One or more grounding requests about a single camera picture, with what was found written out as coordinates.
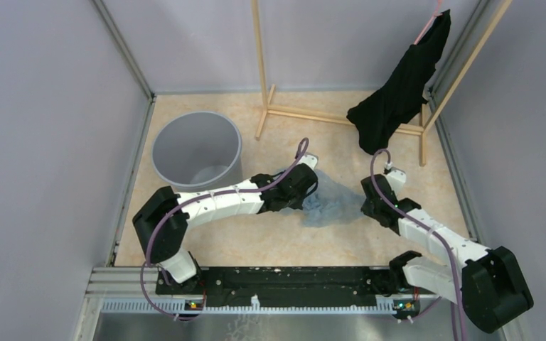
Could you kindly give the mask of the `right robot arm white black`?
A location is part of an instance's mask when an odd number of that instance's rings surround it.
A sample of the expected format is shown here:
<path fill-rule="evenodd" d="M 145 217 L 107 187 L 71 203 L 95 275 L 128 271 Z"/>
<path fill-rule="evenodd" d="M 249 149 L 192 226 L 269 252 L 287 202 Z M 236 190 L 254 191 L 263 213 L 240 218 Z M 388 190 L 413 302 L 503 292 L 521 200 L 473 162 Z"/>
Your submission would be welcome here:
<path fill-rule="evenodd" d="M 534 300 L 516 255 L 506 247 L 492 249 L 462 237 L 436 221 L 421 205 L 396 190 L 405 174 L 392 169 L 365 177 L 364 215 L 382 227 L 420 244 L 437 260 L 406 251 L 390 262 L 390 287 L 406 293 L 424 288 L 452 302 L 461 317 L 491 334 L 534 306 Z"/>

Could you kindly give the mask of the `light blue trash bag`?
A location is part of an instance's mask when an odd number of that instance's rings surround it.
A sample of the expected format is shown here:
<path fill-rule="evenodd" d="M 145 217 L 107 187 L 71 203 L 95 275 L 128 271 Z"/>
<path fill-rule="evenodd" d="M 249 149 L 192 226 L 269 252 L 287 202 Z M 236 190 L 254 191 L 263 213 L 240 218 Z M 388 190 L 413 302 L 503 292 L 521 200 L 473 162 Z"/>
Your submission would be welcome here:
<path fill-rule="evenodd" d="M 363 194 L 336 182 L 322 170 L 315 170 L 318 186 L 303 201 L 302 210 L 284 208 L 279 214 L 288 216 L 297 213 L 304 227 L 327 227 L 333 224 L 350 224 L 363 216 L 361 206 Z"/>

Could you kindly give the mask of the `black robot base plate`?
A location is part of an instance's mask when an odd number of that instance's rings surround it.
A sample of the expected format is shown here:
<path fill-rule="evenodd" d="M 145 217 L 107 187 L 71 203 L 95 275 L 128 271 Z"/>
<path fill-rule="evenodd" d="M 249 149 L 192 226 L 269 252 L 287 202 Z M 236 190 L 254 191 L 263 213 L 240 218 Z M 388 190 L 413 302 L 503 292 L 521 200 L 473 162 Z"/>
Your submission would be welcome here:
<path fill-rule="evenodd" d="M 383 298 L 412 301 L 426 290 L 400 284 L 386 266 L 211 266 L 182 284 L 159 274 L 155 292 L 204 298 L 209 308 L 244 307 L 252 297 L 264 308 L 360 308 Z"/>

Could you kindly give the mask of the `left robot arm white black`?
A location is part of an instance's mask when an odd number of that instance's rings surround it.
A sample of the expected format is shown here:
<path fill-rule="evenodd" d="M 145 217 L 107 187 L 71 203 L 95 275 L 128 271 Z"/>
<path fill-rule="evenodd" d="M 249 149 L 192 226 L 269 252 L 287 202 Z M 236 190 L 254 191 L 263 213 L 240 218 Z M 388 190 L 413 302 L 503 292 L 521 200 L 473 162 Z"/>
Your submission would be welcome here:
<path fill-rule="evenodd" d="M 132 218 L 144 265 L 159 267 L 180 292 L 192 293 L 200 276 L 197 261 L 182 247 L 189 229 L 239 215 L 301 210 L 318 184 L 314 169 L 299 163 L 278 174 L 259 173 L 214 190 L 177 193 L 170 186 L 159 188 Z"/>

